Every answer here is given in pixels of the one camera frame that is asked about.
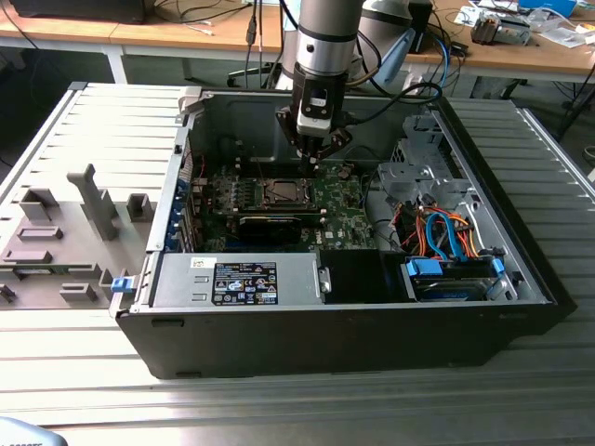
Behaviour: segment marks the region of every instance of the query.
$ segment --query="yellow wire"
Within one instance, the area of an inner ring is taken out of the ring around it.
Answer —
[[[479,257],[480,255],[477,254],[477,250],[475,249],[475,242],[473,241],[473,231],[469,231],[469,240],[471,242],[471,251],[473,251],[473,255]]]

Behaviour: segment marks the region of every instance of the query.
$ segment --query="blue drive bracket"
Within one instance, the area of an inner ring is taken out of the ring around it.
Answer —
[[[409,277],[443,275],[443,268],[435,258],[412,258],[406,266]]]

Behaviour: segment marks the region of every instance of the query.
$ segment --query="blue latch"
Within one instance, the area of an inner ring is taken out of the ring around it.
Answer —
[[[496,274],[498,276],[500,274],[504,274],[504,271],[505,271],[504,264],[502,263],[502,260],[500,260],[499,258],[495,258],[492,260],[492,268],[494,269],[494,271],[496,272]]]
[[[406,266],[409,277],[443,275],[443,268],[435,258],[412,258]]]
[[[134,278],[116,277],[112,281],[112,291],[114,293],[135,293],[137,290],[134,286]]]

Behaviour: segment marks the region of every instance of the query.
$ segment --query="motherboard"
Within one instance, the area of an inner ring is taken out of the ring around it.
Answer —
[[[361,179],[345,164],[303,178],[294,166],[224,165],[195,181],[202,252],[308,252],[374,248]]]

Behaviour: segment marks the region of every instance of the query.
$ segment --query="floor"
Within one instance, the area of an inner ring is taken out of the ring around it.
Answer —
[[[3,99],[0,102],[0,135],[3,137],[0,179],[9,171],[8,164],[19,159],[71,81],[112,82],[108,61],[99,54],[26,50],[22,56],[27,65],[23,71],[4,68],[0,73],[0,98]],[[241,61],[227,60],[195,59],[191,64],[194,77],[207,86],[225,86],[227,72],[244,67]],[[133,84],[188,83],[183,78],[180,59],[135,56],[126,58],[125,66],[128,80]],[[460,82],[470,82],[470,79],[461,76]],[[251,79],[251,87],[256,88],[257,84],[256,78]],[[518,86],[512,99],[517,105],[528,107],[551,132],[557,129],[564,114],[562,103],[568,100],[550,82]],[[592,167],[583,159],[582,150],[595,144],[594,118],[595,111],[584,113],[562,141],[564,149],[586,174]]]

